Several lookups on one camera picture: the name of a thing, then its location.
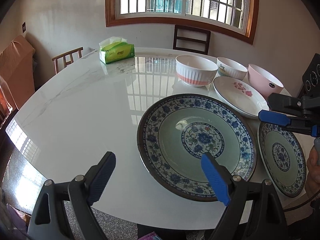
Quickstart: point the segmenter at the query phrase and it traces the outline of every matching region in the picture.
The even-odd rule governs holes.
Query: metal bolt
[[[83,175],[77,175],[76,177],[75,177],[75,181],[81,181],[81,180],[83,180],[84,179],[84,176]]]
[[[234,181],[241,181],[241,177],[240,177],[239,175],[234,175],[234,176],[232,177],[232,179],[233,179]]]
[[[44,182],[44,185],[45,186],[50,186],[52,184],[52,180],[51,179],[48,179]]]
[[[264,184],[266,184],[267,186],[270,186],[270,185],[272,185],[272,182],[270,179],[265,179]]]

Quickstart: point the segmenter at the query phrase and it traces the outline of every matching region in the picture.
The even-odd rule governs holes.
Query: white marble table
[[[93,205],[100,211],[153,227],[214,228],[224,205],[188,200],[165,189],[148,173],[137,148],[139,121],[157,100],[179,93],[216,98],[213,86],[192,88],[177,78],[174,59],[181,54],[189,53],[136,48],[136,58],[105,67],[93,51],[44,84],[18,111],[7,134],[27,160],[56,183],[85,174],[107,151],[114,152],[115,171]],[[256,134],[259,121],[247,122]],[[297,138],[307,158],[313,139]],[[265,178],[258,152],[251,181]],[[280,195],[280,199],[287,205],[296,198]],[[247,221],[250,206],[247,203],[242,222]]]

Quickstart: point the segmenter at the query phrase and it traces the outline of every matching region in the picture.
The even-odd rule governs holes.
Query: speckled floor
[[[25,157],[18,151],[17,148],[14,147],[13,144],[3,147],[0,154],[2,158],[0,160],[0,175],[4,173],[1,170],[1,167],[4,166],[6,159],[11,156],[5,169],[3,182],[1,185],[5,192],[6,203],[9,203],[10,205],[24,212],[32,214],[38,194],[43,183],[46,181],[46,178],[25,159]],[[290,207],[296,206],[305,200],[306,196],[303,196],[299,200],[290,204]],[[66,201],[65,207],[75,239],[82,239],[79,229],[76,225],[70,203]],[[135,223],[118,219],[94,208],[92,210],[101,228],[110,240],[137,239],[137,225]],[[311,212],[312,209],[309,205],[305,205],[304,207],[293,212],[288,212],[286,213],[287,222],[288,224],[291,224],[297,220],[309,216]],[[196,235],[196,231],[188,232],[187,239],[196,240]]]

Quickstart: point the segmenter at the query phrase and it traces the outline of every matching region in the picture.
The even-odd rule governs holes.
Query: chair backrest
[[[74,49],[74,50],[71,50],[71,51],[68,51],[68,52],[66,52],[66,53],[63,53],[63,54],[61,54],[61,55],[59,55],[59,56],[56,56],[56,57],[52,58],[52,61],[54,61],[54,67],[55,67],[55,69],[56,69],[56,74],[58,74],[58,72],[59,72],[59,68],[58,68],[58,59],[59,59],[59,58],[63,58],[63,66],[66,67],[66,66],[68,66],[68,65],[70,65],[71,63],[74,62],[74,61],[73,61],[72,53],[78,52],[78,56],[79,56],[79,58],[81,58],[81,57],[82,57],[82,54],[81,54],[81,51],[82,51],[82,50],[83,50],[83,47],[78,48],[78,49]],[[66,60],[66,56],[67,56],[67,55],[70,56],[70,61],[67,61],[67,60]]]
[[[198,39],[194,39],[194,38],[178,36],[178,30],[187,30],[190,32],[198,33],[198,34],[204,33],[204,34],[206,34],[206,39],[205,40],[198,40]],[[175,25],[174,26],[174,38],[173,38],[173,49],[208,55],[210,36],[211,36],[211,31],[207,31],[207,30],[203,30],[203,29],[199,29],[199,28],[194,28],[194,27],[189,27],[189,26]],[[202,47],[204,45],[204,50],[177,47],[177,40],[183,40],[183,41],[187,41],[190,43],[193,43],[193,42],[200,43],[200,44],[202,44]]]

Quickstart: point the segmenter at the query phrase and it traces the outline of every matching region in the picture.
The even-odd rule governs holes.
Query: window frame
[[[133,17],[123,17],[116,18],[117,9],[119,9],[119,5],[116,4],[116,0],[105,0],[105,10],[106,10],[106,27],[117,26],[117,25],[127,25],[127,24],[150,24],[150,23],[162,23],[162,24],[173,24],[173,25],[185,25],[190,27],[201,28],[205,30],[210,30],[218,33],[222,33],[228,35],[230,37],[239,39],[241,41],[247,42],[249,44],[253,44],[254,36],[257,27],[258,21],[258,11],[259,11],[259,0],[248,0],[246,6],[249,6],[247,10],[248,16],[244,17],[244,33],[237,32],[236,30],[232,30],[231,28],[225,28],[225,23],[215,22],[215,24],[211,24],[208,22],[198,21],[196,20],[199,16],[188,15],[189,19],[182,17],[173,17],[173,16],[147,16],[143,17],[145,13],[131,13]]]

